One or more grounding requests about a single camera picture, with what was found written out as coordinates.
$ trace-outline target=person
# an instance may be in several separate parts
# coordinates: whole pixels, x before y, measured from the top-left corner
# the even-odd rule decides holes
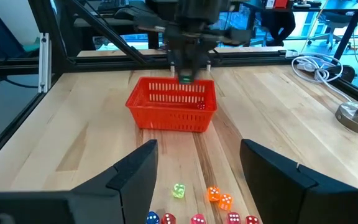
[[[283,40],[295,29],[293,12],[263,12],[261,18],[261,25],[268,28],[273,37],[273,40],[268,41],[266,46],[284,46]]]

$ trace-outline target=metal base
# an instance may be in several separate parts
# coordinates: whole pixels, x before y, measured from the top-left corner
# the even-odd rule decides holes
[[[358,133],[358,103],[347,102],[339,106],[335,113],[336,119],[345,127]]]

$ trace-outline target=wooden table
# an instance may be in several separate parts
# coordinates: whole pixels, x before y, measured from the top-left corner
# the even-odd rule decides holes
[[[339,124],[344,101],[304,82],[289,66],[213,68],[218,110],[202,134],[140,130],[124,106],[143,76],[168,70],[64,74],[0,152],[0,190],[71,189],[149,139],[158,139],[157,183],[151,210],[189,223],[196,213],[225,223],[226,212],[206,199],[217,185],[234,197],[241,217],[258,216],[239,160],[252,139],[330,177],[358,187],[358,134]],[[175,183],[184,199],[172,197]]]

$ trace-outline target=red plastic basket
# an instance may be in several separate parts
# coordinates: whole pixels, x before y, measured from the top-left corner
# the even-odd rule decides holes
[[[216,111],[214,82],[182,85],[176,78],[142,77],[126,106],[139,128],[203,132]]]

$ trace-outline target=desk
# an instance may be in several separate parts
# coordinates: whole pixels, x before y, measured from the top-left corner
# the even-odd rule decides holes
[[[98,6],[101,4],[101,1],[90,1],[89,2],[93,8],[97,9]],[[151,15],[155,15],[151,9],[149,9],[143,1],[129,1],[129,5],[133,6],[133,10],[138,10],[139,13],[146,14],[150,12]],[[92,8],[89,5],[85,5],[85,8],[92,12]],[[112,26],[112,28],[119,34],[136,34],[138,32],[134,29],[134,22],[126,19],[115,19],[112,17],[112,14],[108,14],[107,17],[104,18],[106,22]],[[75,27],[79,27],[83,33],[83,42],[87,43],[86,45],[91,45],[89,42],[93,44],[93,36],[100,35],[96,30],[94,30],[84,19],[77,18],[74,22]],[[158,43],[158,33],[156,32],[148,32],[147,37],[149,39],[149,48],[150,49],[157,49],[159,48]]]
[[[178,223],[188,223],[196,213],[208,223],[226,223],[226,213],[206,201],[207,186],[230,193],[242,218],[258,215],[239,160],[242,138],[358,187],[358,134],[334,117],[344,99],[300,80],[288,65],[201,72],[215,80],[218,98],[218,110],[202,134],[138,129],[124,104],[143,76],[170,72],[64,74],[1,149],[0,190],[71,189],[148,139],[158,139],[150,209],[171,212]],[[172,197],[177,182],[186,185],[185,200]]]
[[[250,9],[250,15],[248,18],[247,29],[253,29],[255,21],[255,12],[256,11],[293,11],[293,12],[319,12],[321,8],[292,8],[292,9],[265,9],[265,6],[262,4],[261,0],[249,0],[244,1],[243,5]],[[334,58],[340,59],[343,51],[349,43],[349,40],[358,24],[358,3],[355,1],[346,1],[346,0],[330,0],[328,1],[324,12],[349,12],[354,11],[354,15],[345,31],[345,34],[342,37],[341,43],[336,49]]]

